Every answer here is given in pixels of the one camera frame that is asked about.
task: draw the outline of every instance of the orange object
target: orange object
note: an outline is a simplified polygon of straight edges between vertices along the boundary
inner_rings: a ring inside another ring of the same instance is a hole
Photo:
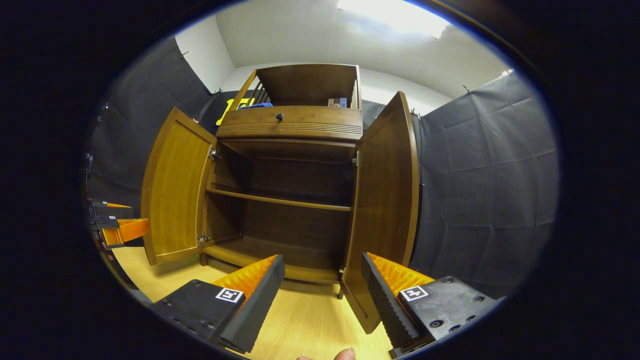
[[[118,229],[102,229],[107,245],[121,245],[149,232],[149,220],[145,218],[121,219],[118,220],[118,225]]]
[[[219,278],[211,284],[223,288],[240,290],[246,297],[243,302],[244,305],[247,299],[251,297],[251,294],[260,283],[260,280],[262,280],[264,273],[267,272],[276,256],[277,255],[270,256],[251,265],[247,265],[240,270],[236,270],[227,276]]]
[[[118,204],[112,204],[110,202],[107,202],[107,207],[108,208],[130,208],[130,206],[126,206],[126,205],[118,205]]]
[[[426,275],[422,275],[417,271],[413,271],[391,260],[381,258],[370,252],[368,252],[367,255],[369,255],[374,265],[376,265],[376,268],[395,297],[398,296],[401,290],[435,281]]]

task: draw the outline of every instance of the black fabric backdrop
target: black fabric backdrop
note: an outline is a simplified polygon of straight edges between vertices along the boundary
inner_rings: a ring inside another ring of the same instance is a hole
[[[88,196],[134,208],[147,160],[160,127],[172,107],[196,117],[210,93],[180,57],[175,37],[161,41],[112,84],[90,142],[93,155]]]
[[[497,298],[534,266],[554,223],[559,168],[529,89],[502,76],[414,126],[424,186],[412,268]]]

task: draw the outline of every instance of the door hinge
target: door hinge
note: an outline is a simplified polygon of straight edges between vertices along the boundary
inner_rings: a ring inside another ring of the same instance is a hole
[[[221,159],[219,152],[216,151],[216,149],[214,149],[213,145],[211,145],[211,147],[209,148],[208,157],[210,157],[211,160],[213,160],[213,161],[215,161],[217,159]]]
[[[351,166],[352,167],[358,166],[358,152],[357,151],[356,151],[356,154],[351,159]]]
[[[204,233],[197,234],[196,238],[198,239],[198,244],[204,244],[206,241],[211,241],[211,237]]]

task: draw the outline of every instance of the ceiling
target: ceiling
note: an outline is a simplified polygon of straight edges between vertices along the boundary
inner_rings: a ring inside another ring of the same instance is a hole
[[[455,98],[510,66],[448,25],[439,39],[398,33],[337,0],[250,0],[217,14],[236,67],[285,61],[357,64]]]

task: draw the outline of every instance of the wooden panel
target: wooden panel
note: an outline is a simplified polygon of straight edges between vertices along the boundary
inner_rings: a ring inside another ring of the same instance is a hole
[[[351,203],[351,164],[260,160],[253,164],[248,191],[267,197],[348,206]]]
[[[269,256],[282,254],[285,259],[285,277],[288,279],[336,283],[339,278],[338,268],[332,256],[316,249],[286,246],[243,236],[238,240],[206,247],[203,251],[216,259],[237,266],[247,266]]]
[[[207,212],[203,214],[206,224],[204,233],[211,237],[211,241],[204,243],[204,246],[242,236],[246,201],[213,193],[208,193],[206,197]]]
[[[275,106],[326,106],[330,97],[351,98],[356,69],[354,65],[301,64],[257,69],[256,74]]]
[[[199,252],[207,157],[216,138],[173,108],[156,138],[142,188],[141,217],[149,219],[144,235],[151,265]]]
[[[282,121],[276,119],[281,113]],[[360,109],[327,106],[273,106],[229,111],[218,128],[219,139],[282,136],[359,140],[362,136]]]
[[[273,204],[281,204],[281,205],[288,205],[288,206],[299,206],[301,208],[324,209],[324,210],[332,210],[332,211],[351,211],[351,208],[349,206],[336,206],[336,205],[318,204],[318,203],[315,203],[315,202],[303,202],[303,201],[296,201],[296,200],[285,200],[285,199],[279,199],[279,198],[276,198],[276,197],[264,197],[264,196],[250,195],[250,194],[247,194],[247,193],[229,192],[229,191],[218,190],[218,189],[214,189],[214,188],[208,188],[207,192],[217,193],[217,194],[220,194],[220,195],[226,195],[226,196],[231,196],[231,197],[238,197],[238,198],[241,198],[241,199],[256,200],[256,201],[262,201],[262,202],[270,202],[270,203],[273,203]]]
[[[244,234],[261,240],[332,253],[344,259],[349,213],[247,201]]]
[[[419,203],[418,159],[402,92],[378,115],[358,144],[356,195],[342,286],[364,331],[380,316],[362,277],[362,252],[407,265]]]
[[[252,163],[248,159],[230,149],[225,144],[218,144],[216,166],[209,171],[208,184],[219,184],[237,190],[245,189],[252,171]]]
[[[225,145],[251,160],[276,159],[350,163],[355,142],[332,142],[295,138],[246,138],[227,140]]]

